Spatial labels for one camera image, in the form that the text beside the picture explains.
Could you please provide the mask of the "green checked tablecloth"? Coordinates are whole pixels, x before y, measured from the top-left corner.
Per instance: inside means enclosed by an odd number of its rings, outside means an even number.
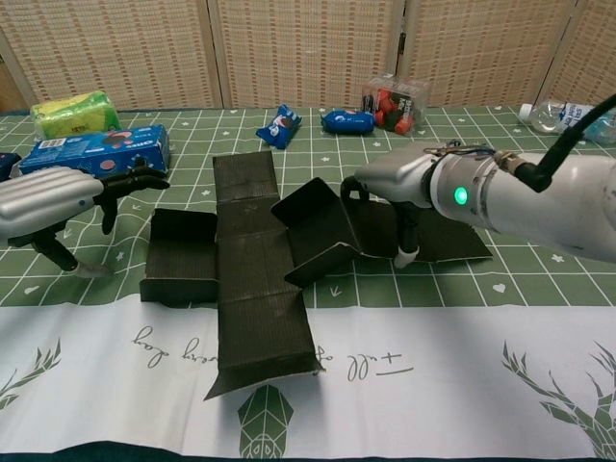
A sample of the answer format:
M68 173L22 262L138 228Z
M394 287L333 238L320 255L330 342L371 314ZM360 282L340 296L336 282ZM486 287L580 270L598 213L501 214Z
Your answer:
M139 297L150 215L211 211L212 161L259 150L268 110L145 110L171 187L61 234L109 278L0 247L0 462L244 458L616 460L616 266L493 231L486 260L359 259L304 290L319 374L207 398L217 312Z

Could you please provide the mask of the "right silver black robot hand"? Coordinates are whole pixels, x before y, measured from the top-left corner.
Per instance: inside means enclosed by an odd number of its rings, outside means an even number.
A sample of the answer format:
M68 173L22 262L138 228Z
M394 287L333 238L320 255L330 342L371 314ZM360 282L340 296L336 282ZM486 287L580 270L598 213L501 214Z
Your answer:
M340 187L343 199L353 192L362 200L373 194L393 206L398 237L394 265L398 269L413 263L419 254L420 216L431 208L424 178L445 149L443 145L411 141L357 168Z

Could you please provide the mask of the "woven folding screen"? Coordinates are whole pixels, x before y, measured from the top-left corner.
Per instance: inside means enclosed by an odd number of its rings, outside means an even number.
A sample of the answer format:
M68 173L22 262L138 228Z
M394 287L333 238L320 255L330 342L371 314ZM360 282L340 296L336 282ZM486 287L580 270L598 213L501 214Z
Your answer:
M433 106L616 92L616 0L0 0L0 111L103 90L128 109Z

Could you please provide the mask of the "rounded blue Oreo packet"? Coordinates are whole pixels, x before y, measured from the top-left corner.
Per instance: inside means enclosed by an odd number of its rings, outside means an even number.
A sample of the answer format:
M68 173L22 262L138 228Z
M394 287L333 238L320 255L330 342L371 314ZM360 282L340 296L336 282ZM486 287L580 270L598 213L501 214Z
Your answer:
M334 110L321 116L325 132L342 135L365 135L372 132L375 118L372 113Z

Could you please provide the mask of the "black paper box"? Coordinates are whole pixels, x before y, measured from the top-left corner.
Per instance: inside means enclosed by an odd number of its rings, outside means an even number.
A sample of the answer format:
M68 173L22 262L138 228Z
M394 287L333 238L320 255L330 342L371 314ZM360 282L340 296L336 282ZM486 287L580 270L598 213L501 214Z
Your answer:
M404 218L351 179L278 191L268 151L216 156L214 212L158 208L141 299L218 307L217 397L277 377L318 372L303 289L358 257L391 259L416 244L422 262L484 259L474 229L427 210Z

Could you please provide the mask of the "blue Oreo cookie box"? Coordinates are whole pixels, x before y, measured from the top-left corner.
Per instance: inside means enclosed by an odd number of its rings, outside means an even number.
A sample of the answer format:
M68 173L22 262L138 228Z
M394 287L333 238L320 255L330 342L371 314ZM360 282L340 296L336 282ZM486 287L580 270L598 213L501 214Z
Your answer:
M153 124L39 141L20 161L19 169L26 174L70 167L102 178L144 165L165 173L169 157L167 128Z

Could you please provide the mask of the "clear box with red items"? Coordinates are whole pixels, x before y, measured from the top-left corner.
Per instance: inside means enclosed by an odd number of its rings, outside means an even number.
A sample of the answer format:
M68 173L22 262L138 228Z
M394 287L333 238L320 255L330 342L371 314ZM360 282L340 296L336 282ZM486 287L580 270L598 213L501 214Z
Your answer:
M424 123L429 99L427 81L385 74L362 86L362 110L372 113L378 128L410 136Z

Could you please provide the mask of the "dark blue small carton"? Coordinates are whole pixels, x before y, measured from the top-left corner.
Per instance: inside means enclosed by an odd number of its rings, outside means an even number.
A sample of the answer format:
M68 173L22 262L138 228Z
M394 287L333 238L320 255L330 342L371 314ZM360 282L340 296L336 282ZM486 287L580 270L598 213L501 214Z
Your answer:
M16 153L0 152L0 183L11 178L13 166L21 160L21 156Z

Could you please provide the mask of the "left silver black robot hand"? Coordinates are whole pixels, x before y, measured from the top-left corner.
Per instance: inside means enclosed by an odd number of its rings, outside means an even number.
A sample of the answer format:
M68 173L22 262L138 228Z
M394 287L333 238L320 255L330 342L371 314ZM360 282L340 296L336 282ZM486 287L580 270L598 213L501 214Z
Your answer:
M107 276L111 273L107 266L78 260L57 240L57 234L69 220L98 206L103 212L102 232L107 235L115 225L120 198L168 187L166 175L146 165L101 179L71 167L23 174L0 183L0 245L29 245L77 277Z

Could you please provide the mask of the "long blue Oreo packet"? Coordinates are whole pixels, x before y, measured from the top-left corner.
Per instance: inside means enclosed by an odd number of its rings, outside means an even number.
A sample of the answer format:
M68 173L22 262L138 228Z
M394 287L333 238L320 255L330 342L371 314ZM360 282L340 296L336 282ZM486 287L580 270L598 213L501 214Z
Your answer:
M264 127L256 130L256 136L277 149L286 149L299 128L302 117L286 104L277 108L276 116Z

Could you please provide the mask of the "clear plastic water bottle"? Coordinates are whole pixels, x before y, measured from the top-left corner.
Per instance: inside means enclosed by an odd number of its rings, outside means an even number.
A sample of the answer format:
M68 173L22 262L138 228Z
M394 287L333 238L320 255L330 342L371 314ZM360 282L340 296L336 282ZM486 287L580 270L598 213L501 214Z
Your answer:
M579 122L592 109L592 105L547 100L536 105L523 104L519 118L537 132L561 134ZM583 138L602 145L616 143L616 108L593 121L585 129Z

